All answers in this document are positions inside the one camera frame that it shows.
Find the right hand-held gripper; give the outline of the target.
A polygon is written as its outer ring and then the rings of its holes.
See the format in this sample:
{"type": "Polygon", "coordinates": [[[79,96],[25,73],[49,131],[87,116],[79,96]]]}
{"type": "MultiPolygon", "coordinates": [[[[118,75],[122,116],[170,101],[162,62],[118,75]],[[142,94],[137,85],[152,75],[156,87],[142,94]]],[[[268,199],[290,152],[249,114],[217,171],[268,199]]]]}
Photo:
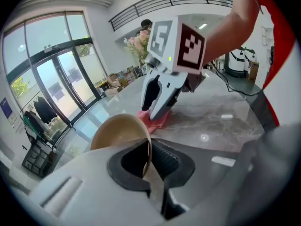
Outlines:
{"type": "Polygon", "coordinates": [[[152,24],[145,62],[158,72],[149,72],[143,82],[141,110],[150,109],[158,120],[176,102],[177,94],[194,92],[202,82],[206,38],[178,16],[152,24]]]}

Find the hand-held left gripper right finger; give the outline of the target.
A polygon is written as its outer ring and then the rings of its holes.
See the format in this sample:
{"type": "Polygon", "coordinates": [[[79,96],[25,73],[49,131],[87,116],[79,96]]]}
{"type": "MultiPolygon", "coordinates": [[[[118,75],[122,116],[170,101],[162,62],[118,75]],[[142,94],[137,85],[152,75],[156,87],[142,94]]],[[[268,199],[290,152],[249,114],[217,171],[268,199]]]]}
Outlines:
{"type": "Polygon", "coordinates": [[[243,226],[279,197],[301,158],[301,126],[287,125],[224,152],[153,141],[171,226],[243,226]]]}

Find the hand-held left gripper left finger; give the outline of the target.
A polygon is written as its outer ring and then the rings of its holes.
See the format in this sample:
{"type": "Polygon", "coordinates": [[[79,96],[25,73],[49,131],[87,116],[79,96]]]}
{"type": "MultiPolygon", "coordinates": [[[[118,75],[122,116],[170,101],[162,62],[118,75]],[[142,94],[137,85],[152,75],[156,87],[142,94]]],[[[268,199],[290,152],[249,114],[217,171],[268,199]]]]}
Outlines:
{"type": "Polygon", "coordinates": [[[146,192],[118,185],[107,162],[143,140],[86,152],[49,174],[32,190],[30,199],[64,226],[158,226],[165,219],[146,192]]]}

